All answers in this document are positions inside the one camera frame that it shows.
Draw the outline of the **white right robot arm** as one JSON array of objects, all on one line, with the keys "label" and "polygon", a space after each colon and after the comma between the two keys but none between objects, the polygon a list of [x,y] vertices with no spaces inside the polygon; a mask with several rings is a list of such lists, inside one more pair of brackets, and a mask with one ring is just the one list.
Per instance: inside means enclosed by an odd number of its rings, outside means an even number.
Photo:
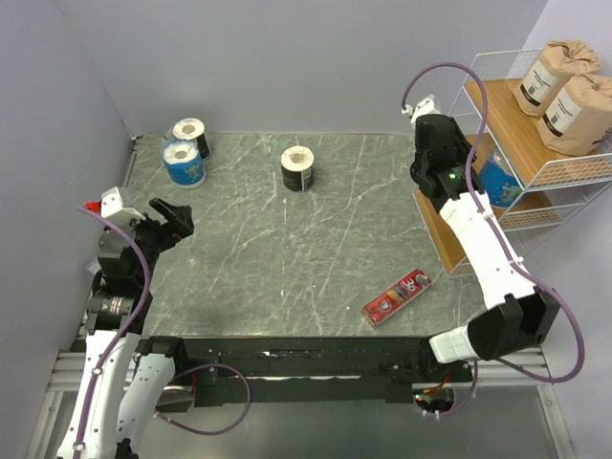
[{"label": "white right robot arm", "polygon": [[459,241],[486,307],[466,325],[429,339],[430,349],[418,358],[418,369],[436,382],[454,361],[491,361],[541,344],[559,304],[513,267],[517,257],[499,227],[472,166],[471,145],[456,121],[426,114],[414,127],[416,152],[410,175]]}]

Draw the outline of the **brown paper roll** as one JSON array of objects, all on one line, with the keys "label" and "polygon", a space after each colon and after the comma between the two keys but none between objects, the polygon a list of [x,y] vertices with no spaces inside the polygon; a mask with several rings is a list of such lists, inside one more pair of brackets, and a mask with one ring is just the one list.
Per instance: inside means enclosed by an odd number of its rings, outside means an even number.
[{"label": "brown paper roll", "polygon": [[549,41],[515,87],[515,100],[525,115],[540,118],[571,77],[600,69],[599,57],[584,41]]},{"label": "brown paper roll", "polygon": [[572,76],[535,126],[547,148],[573,157],[590,154],[611,129],[611,77]]}]

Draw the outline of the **blue roll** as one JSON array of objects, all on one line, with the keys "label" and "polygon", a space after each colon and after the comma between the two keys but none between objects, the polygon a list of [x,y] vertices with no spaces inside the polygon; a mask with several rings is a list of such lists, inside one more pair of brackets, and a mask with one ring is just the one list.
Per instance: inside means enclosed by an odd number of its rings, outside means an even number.
[{"label": "blue roll", "polygon": [[162,157],[166,171],[177,187],[191,189],[200,186],[205,181],[204,161],[195,142],[169,143]]},{"label": "blue roll", "polygon": [[492,148],[479,176],[495,207],[508,208],[521,193],[521,186],[497,147]]}]

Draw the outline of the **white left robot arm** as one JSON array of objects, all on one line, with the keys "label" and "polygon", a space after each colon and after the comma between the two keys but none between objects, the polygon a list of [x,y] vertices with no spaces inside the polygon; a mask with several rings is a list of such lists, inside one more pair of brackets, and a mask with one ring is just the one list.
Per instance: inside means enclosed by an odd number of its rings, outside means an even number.
[{"label": "white left robot arm", "polygon": [[82,208],[104,228],[86,306],[85,362],[58,458],[137,457],[147,419],[164,388],[188,375],[183,339],[144,338],[142,331],[156,264],[161,253],[192,235],[192,209],[160,198],[149,205],[161,220],[116,197]]}]

